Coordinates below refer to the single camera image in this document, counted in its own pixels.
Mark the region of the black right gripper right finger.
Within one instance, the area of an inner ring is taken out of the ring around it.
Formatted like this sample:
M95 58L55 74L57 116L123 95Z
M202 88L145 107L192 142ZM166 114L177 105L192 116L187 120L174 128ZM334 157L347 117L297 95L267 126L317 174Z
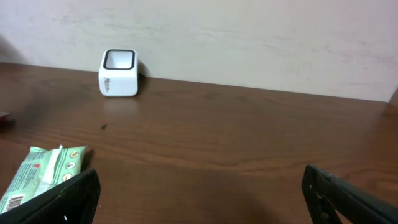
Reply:
M340 224L340 213L351 223L397 224L397 207L315 165L305 168L302 192L314 223Z

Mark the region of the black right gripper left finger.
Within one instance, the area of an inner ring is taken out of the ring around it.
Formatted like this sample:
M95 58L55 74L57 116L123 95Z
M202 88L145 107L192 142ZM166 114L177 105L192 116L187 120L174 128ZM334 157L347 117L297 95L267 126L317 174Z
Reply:
M1 223L92 224L101 193L94 169L87 169L1 214Z

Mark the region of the mint green wipes packet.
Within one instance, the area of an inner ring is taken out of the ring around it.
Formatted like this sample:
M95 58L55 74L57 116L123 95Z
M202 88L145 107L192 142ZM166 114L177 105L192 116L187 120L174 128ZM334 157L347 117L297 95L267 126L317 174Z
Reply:
M8 212L81 172L86 146L46 150L32 146L1 199Z

